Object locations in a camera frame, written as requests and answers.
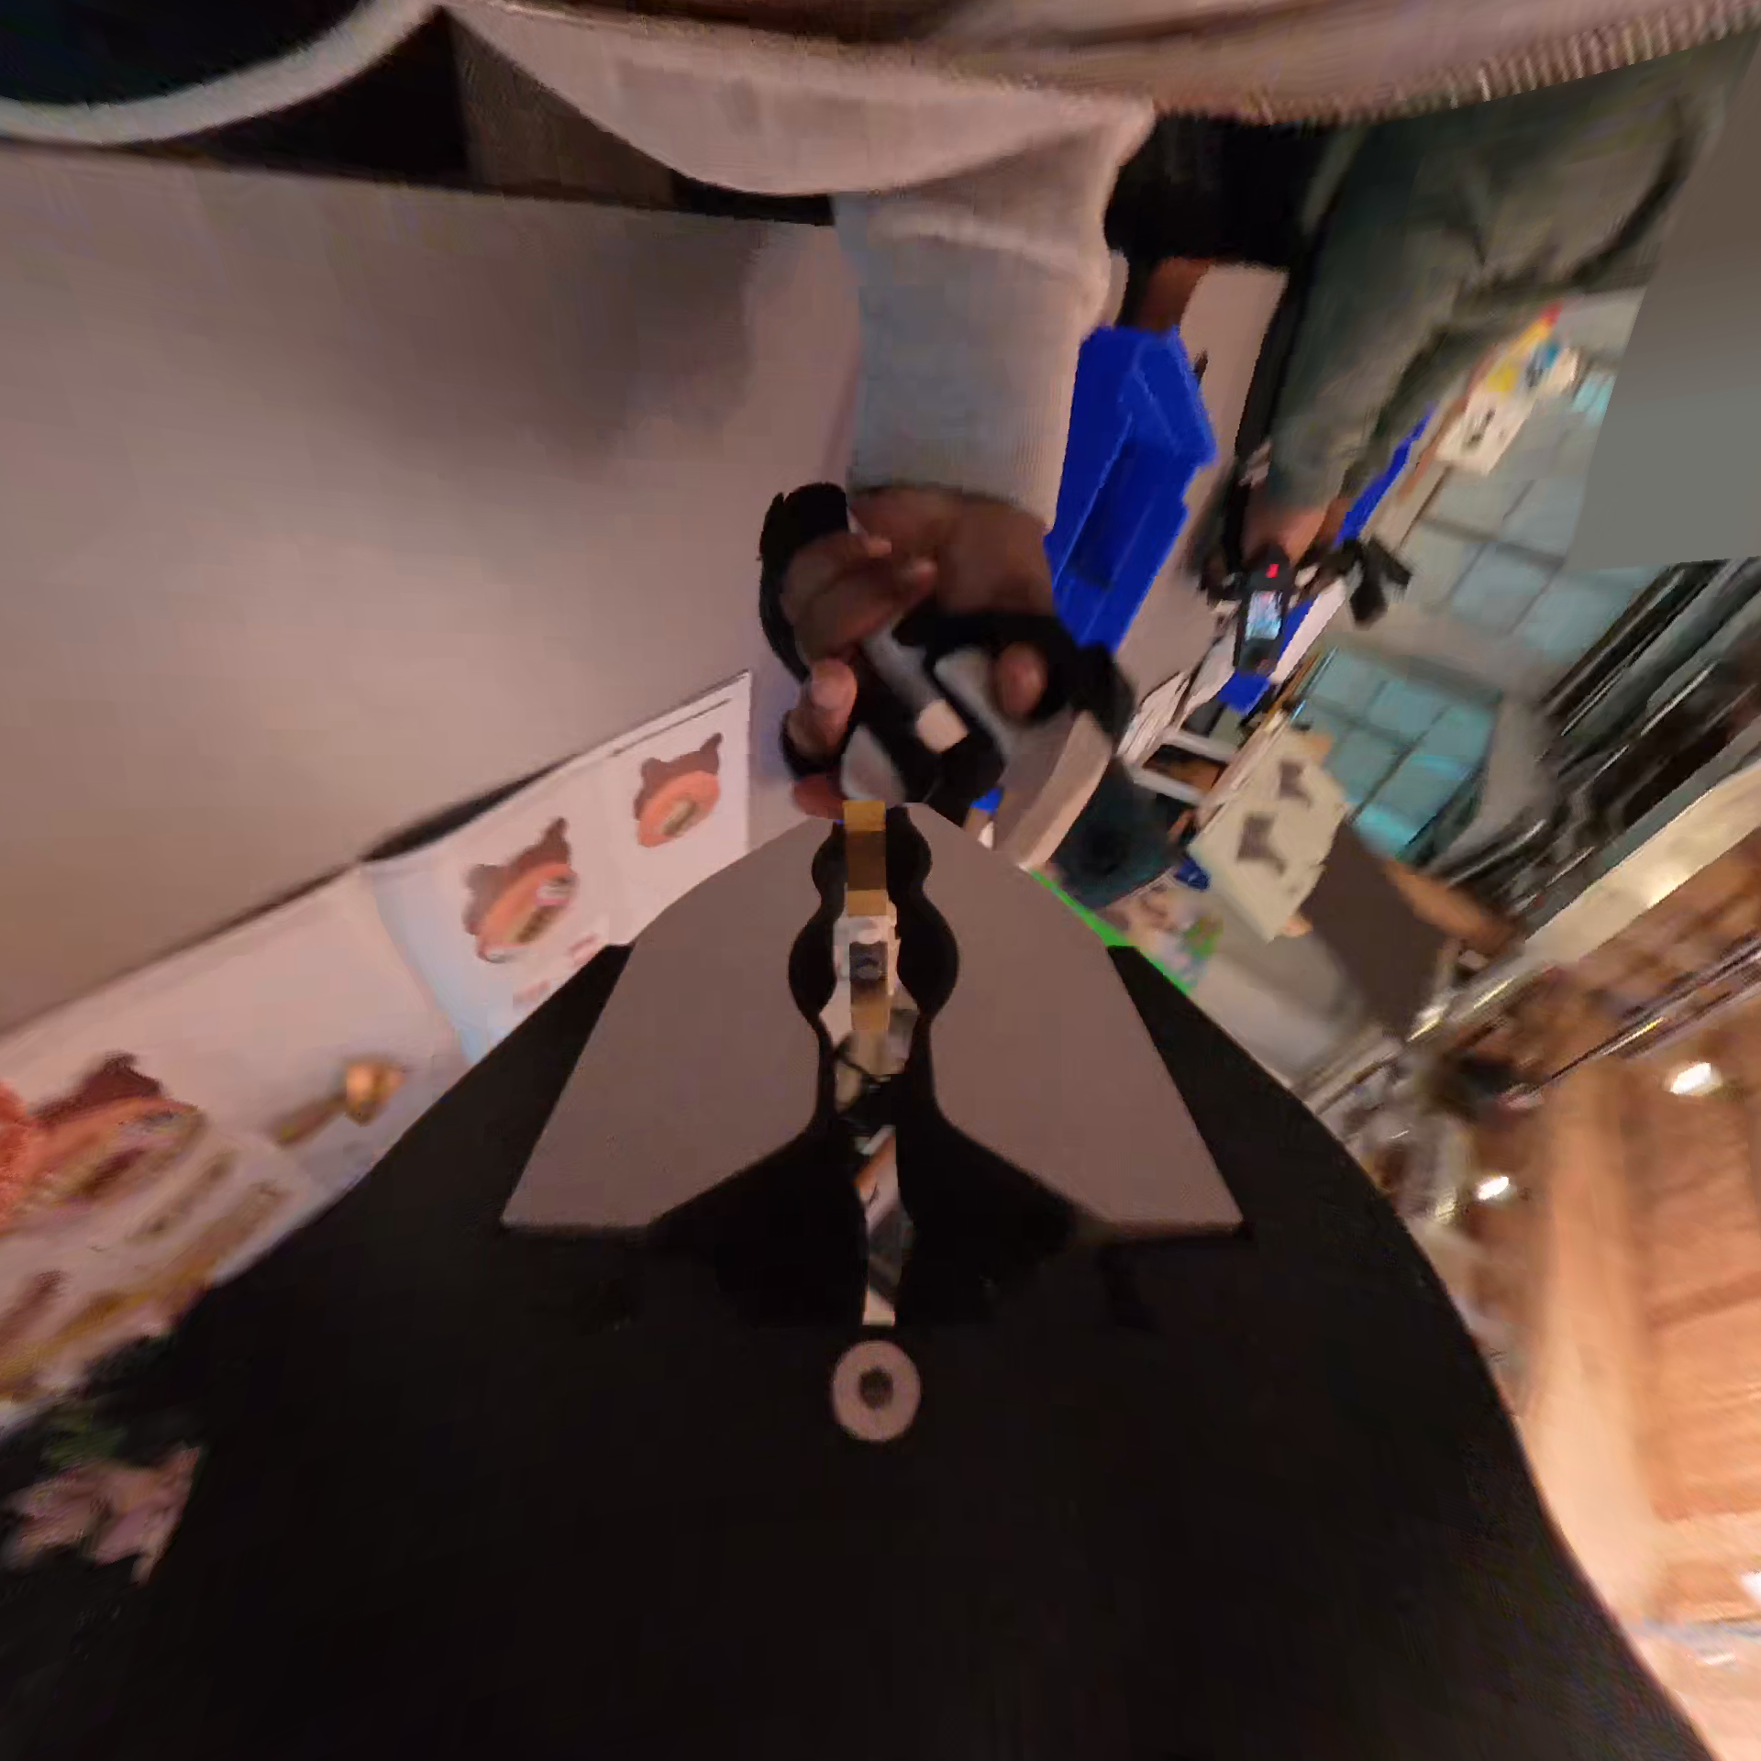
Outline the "white yellow brick strip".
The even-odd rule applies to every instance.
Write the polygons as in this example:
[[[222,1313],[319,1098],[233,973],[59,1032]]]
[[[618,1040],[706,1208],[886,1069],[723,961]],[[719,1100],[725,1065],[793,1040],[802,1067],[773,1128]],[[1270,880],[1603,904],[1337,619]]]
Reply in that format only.
[[[916,1003],[901,972],[899,917],[888,885],[888,808],[848,799],[842,810],[846,893],[833,924],[835,986],[824,1021],[840,1060],[840,1102],[888,1084],[910,1060]]]

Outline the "green cardboard box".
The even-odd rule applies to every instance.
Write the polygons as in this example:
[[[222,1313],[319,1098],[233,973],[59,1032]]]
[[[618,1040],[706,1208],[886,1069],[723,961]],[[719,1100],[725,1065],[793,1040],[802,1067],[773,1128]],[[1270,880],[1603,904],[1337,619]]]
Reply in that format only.
[[[1103,944],[1134,950],[1182,994],[1193,995],[1222,942],[1222,913],[1209,907],[1205,891],[1172,876],[1160,876],[1108,906],[1081,904],[1062,880],[1037,869],[1037,878]]]

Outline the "white instruction booklet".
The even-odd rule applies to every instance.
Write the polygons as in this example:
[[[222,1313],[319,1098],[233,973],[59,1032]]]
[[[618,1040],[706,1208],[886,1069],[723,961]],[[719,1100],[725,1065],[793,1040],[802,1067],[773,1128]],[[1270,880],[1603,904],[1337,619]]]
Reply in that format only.
[[[171,1331],[600,951],[750,843],[752,674],[411,829],[4,1038],[4,1397]],[[268,1126],[354,1058],[374,1122]]]

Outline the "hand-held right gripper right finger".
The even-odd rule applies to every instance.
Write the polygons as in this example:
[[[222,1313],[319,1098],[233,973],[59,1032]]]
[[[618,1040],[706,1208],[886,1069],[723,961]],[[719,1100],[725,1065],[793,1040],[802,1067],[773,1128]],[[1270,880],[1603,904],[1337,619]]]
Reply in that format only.
[[[919,1230],[1004,1217],[1090,1230],[1240,1230],[1110,946],[1031,873],[945,819],[894,825],[930,966],[899,1194]]]

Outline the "black flower print box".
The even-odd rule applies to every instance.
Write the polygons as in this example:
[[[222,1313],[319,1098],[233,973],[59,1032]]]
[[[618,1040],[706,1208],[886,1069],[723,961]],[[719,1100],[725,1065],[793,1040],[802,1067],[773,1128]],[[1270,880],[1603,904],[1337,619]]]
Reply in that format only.
[[[202,1472],[209,1412],[147,1364],[4,1397],[4,1582],[72,1566],[127,1588],[160,1566]]]

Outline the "blue plastic bin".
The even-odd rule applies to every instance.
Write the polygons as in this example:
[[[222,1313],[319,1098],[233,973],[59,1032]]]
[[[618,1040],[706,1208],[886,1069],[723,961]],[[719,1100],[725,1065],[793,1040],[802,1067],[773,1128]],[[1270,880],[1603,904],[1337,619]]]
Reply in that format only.
[[[1046,557],[1059,618],[1117,652],[1185,526],[1187,493],[1218,458],[1180,335],[1097,326],[1083,342]]]

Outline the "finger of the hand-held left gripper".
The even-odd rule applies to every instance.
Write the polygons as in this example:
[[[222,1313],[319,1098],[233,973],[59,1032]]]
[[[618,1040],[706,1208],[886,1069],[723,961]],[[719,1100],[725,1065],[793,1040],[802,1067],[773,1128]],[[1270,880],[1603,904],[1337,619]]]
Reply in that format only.
[[[1002,757],[998,781],[980,796],[989,847],[1016,869],[1040,869],[1103,781],[1116,739],[1090,711],[1042,720],[980,711],[980,724]]]

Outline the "gold curved brick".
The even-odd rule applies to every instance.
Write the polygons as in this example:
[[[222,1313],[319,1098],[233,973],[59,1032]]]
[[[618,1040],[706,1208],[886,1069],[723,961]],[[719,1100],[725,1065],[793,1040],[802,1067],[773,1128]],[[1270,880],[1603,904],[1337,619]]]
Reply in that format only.
[[[406,1087],[411,1069],[385,1056],[349,1060],[330,1089],[301,1102],[268,1124],[268,1133],[294,1148],[338,1122],[356,1128],[373,1124]]]

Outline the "white printed board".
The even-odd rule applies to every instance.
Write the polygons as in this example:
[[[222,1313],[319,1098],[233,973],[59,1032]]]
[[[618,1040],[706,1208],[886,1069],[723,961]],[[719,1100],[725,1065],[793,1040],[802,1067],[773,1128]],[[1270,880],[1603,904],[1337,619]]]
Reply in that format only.
[[[1251,737],[1204,796],[1189,856],[1209,891],[1273,940],[1303,917],[1349,807],[1325,742],[1282,719]]]

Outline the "dark flat panel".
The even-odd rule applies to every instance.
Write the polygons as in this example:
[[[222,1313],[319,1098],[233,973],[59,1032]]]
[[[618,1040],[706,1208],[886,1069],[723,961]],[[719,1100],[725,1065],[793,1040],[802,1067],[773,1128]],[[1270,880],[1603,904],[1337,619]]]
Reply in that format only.
[[[1409,1040],[1442,990],[1451,937],[1407,898],[1354,825],[1336,829],[1297,913],[1369,1019],[1391,1038]]]

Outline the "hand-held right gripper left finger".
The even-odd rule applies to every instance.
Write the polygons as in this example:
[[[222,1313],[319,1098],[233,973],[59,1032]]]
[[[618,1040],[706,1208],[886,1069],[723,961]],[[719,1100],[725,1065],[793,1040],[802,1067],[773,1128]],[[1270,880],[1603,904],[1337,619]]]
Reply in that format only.
[[[828,819],[806,819],[640,929],[505,1205],[508,1228],[642,1230],[813,1122],[824,1030],[791,957],[824,906],[829,838]]]

